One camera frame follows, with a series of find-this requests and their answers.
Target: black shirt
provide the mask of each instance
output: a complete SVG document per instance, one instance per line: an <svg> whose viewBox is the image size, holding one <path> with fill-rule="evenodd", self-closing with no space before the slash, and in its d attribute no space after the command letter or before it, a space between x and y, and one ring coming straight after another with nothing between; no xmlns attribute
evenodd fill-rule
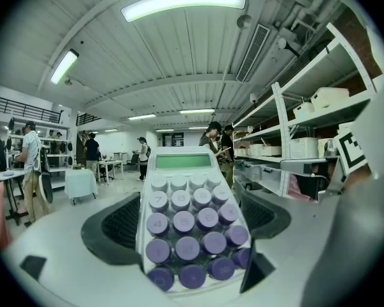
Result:
<svg viewBox="0 0 384 307"><path fill-rule="evenodd" d="M230 158L232 158L232 160L234 160L235 156L234 156L234 151L233 151L233 142L232 142L232 139L230 138L230 136L227 134L222 135L220 142L221 142L221 148L220 148L221 150L223 150L224 146L226 146L227 148L230 147L230 149L228 150L230 153Z"/></svg>
<svg viewBox="0 0 384 307"><path fill-rule="evenodd" d="M85 143L85 147L87 148L87 161L97 161L98 156L97 156L97 149L100 145L96 140L94 139L89 139Z"/></svg>

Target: khaki pants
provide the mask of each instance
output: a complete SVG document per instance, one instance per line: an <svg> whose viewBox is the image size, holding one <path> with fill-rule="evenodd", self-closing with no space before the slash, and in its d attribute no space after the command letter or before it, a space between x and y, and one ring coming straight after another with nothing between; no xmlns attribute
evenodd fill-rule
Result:
<svg viewBox="0 0 384 307"><path fill-rule="evenodd" d="M41 191L40 184L38 183L38 177L40 176L39 172L30 172L24 176L23 180L23 190L24 190L24 204L26 205L26 209L28 212L28 218L30 222L35 222L37 219L41 217L41 215L36 215L34 211L34 202L37 206L37 203L40 204L43 216L48 215L49 209L47 207L46 202L44 201Z"/></svg>
<svg viewBox="0 0 384 307"><path fill-rule="evenodd" d="M94 174L95 181L97 181L97 163L97 161L87 161L87 168Z"/></svg>
<svg viewBox="0 0 384 307"><path fill-rule="evenodd" d="M220 170L225 174L225 179L229 187L232 187L233 184L233 167L230 167L229 164L222 164Z"/></svg>

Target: table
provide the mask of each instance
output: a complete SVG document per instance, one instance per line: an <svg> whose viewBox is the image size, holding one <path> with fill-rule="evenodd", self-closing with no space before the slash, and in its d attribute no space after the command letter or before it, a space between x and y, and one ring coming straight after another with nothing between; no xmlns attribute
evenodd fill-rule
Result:
<svg viewBox="0 0 384 307"><path fill-rule="evenodd" d="M123 161L99 161L97 163L98 182L101 183L100 165L105 165L105 172L106 172L106 176L107 176L107 184L109 184L108 165L115 165L115 164L121 164L121 174L122 174L122 179L124 179L124 162ZM114 166L113 166L113 178L115 178L115 168L114 168Z"/></svg>
<svg viewBox="0 0 384 307"><path fill-rule="evenodd" d="M98 194L94 174L89 169L70 169L65 172L65 194L76 204L75 198Z"/></svg>
<svg viewBox="0 0 384 307"><path fill-rule="evenodd" d="M10 181L10 179L11 178L16 179L17 184L18 184L19 189L20 189L20 192L21 192L21 196L24 199L24 193L23 193L23 190L21 187L20 177L25 175L26 171L24 171L23 169L21 169L21 170L12 169L10 171L14 174L12 176L9 176L9 177L4 176L3 175L4 172L0 172L0 182L4 182L4 186L6 187L6 191L7 191L8 202L10 203L10 208L11 208L9 210L10 215L6 216L6 219L14 219L15 223L18 226L18 225L20 225L20 218L27 216L28 213L27 212L19 212L19 210L17 208L17 202L15 201L15 198L14 198L12 182Z"/></svg>

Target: digital display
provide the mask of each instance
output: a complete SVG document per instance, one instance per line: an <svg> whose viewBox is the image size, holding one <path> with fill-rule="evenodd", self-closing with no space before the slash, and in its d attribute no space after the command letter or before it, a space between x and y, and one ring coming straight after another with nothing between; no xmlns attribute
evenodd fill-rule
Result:
<svg viewBox="0 0 384 307"><path fill-rule="evenodd" d="M156 168L211 167L209 155L158 155Z"/></svg>

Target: fluorescent light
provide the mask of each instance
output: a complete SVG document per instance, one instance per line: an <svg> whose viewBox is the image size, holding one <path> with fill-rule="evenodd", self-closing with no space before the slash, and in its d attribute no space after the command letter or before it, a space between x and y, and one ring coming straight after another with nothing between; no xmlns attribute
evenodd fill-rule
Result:
<svg viewBox="0 0 384 307"><path fill-rule="evenodd" d="M143 115L143 116L135 116L135 117L129 117L129 120L141 120L142 118L151 118L151 117L156 117L154 114L150 115Z"/></svg>
<svg viewBox="0 0 384 307"><path fill-rule="evenodd" d="M202 113L213 113L215 109L191 109L191 110L181 110L181 114L202 114Z"/></svg>
<svg viewBox="0 0 384 307"><path fill-rule="evenodd" d="M54 84L57 84L58 81L63 77L65 72L70 68L70 66L73 64L75 60L77 60L79 54L73 49L70 49L70 51L67 52L67 54L64 56L63 60L58 64L55 72L51 76L50 81Z"/></svg>
<svg viewBox="0 0 384 307"><path fill-rule="evenodd" d="M164 10L192 6L222 6L243 9L246 0L141 0L121 9L127 22Z"/></svg>

